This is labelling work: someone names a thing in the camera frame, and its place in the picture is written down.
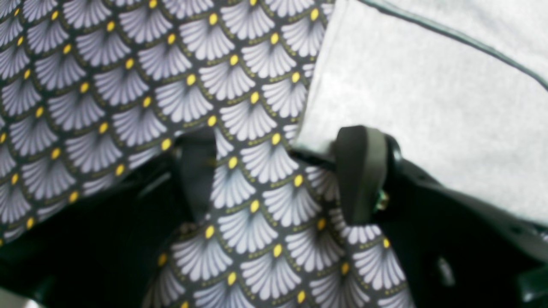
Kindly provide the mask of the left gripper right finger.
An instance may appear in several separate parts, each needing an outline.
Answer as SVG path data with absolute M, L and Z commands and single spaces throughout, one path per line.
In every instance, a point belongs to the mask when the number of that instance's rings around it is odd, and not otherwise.
M 363 125 L 334 142 L 346 224 L 387 236 L 419 308 L 545 308 L 547 242 L 539 228 L 454 191 Z

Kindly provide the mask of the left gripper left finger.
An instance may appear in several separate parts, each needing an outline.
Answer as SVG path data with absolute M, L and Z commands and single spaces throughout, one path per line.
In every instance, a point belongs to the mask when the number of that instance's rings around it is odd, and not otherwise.
M 1 306 L 138 308 L 170 236 L 207 216 L 216 163 L 214 129 L 186 133 L 2 247 Z

